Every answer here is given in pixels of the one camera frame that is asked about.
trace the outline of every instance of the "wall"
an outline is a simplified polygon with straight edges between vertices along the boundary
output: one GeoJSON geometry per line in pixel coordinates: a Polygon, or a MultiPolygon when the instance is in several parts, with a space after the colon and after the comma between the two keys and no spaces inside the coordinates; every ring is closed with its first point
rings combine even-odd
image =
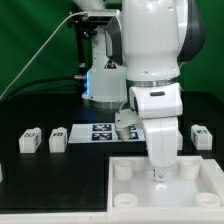
{"type": "MultiPolygon", "coordinates": [[[[206,24],[207,41],[200,54],[184,66],[181,84],[186,91],[211,92],[224,102],[224,1],[196,0],[196,3],[206,24]]],[[[70,0],[0,0],[0,92],[68,15],[72,6],[70,0]]],[[[87,49],[89,44],[85,46],[88,60],[91,57],[87,49]]],[[[14,87],[36,79],[76,73],[75,34],[65,25],[14,87]]]]}

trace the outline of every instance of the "black table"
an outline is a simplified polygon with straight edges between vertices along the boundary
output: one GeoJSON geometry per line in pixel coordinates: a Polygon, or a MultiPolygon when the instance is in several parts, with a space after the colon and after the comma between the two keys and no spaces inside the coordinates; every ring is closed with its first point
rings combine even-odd
{"type": "MultiPolygon", "coordinates": [[[[184,136],[179,155],[214,158],[224,168],[224,104],[213,95],[185,92],[184,136]],[[190,140],[193,124],[213,134],[212,152],[196,151],[190,140]]],[[[0,107],[0,213],[106,211],[109,158],[146,156],[144,142],[68,144],[65,153],[50,154],[52,129],[74,123],[114,122],[114,113],[83,106],[74,94],[26,95],[0,107]],[[35,154],[20,154],[18,139],[26,129],[39,127],[42,144],[35,154]]]]}

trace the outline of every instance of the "white plastic block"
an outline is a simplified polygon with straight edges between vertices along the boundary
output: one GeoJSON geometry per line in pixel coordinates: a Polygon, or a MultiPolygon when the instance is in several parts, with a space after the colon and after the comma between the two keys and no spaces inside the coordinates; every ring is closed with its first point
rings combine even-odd
{"type": "Polygon", "coordinates": [[[213,137],[205,126],[192,126],[191,140],[197,150],[212,150],[213,137]]]}
{"type": "Polygon", "coordinates": [[[27,129],[19,139],[20,153],[35,153],[41,141],[40,128],[27,129]]]}
{"type": "Polygon", "coordinates": [[[2,175],[2,166],[0,164],[0,183],[2,182],[3,180],[3,175],[2,175]]]}
{"type": "Polygon", "coordinates": [[[58,128],[54,129],[49,138],[49,146],[51,153],[65,152],[65,148],[68,142],[67,129],[58,128]]]}

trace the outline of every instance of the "black and white pattern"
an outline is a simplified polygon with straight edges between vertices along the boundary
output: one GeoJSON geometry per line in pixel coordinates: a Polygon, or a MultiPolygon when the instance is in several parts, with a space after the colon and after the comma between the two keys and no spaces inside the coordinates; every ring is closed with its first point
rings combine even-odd
{"type": "Polygon", "coordinates": [[[94,124],[93,131],[112,131],[111,124],[94,124]]]}
{"type": "Polygon", "coordinates": [[[112,141],[112,133],[93,133],[92,141],[112,141]]]}

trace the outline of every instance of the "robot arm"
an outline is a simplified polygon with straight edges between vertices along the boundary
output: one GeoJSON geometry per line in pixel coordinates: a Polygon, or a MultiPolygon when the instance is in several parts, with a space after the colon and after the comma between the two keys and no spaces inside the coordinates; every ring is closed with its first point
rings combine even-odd
{"type": "Polygon", "coordinates": [[[127,127],[140,118],[156,180],[162,181],[163,169],[176,162],[182,144],[177,62],[191,60],[199,52],[204,26],[193,0],[123,0],[122,8],[106,27],[107,53],[127,66],[131,109],[116,114],[115,126],[121,139],[128,139],[127,127]]]}

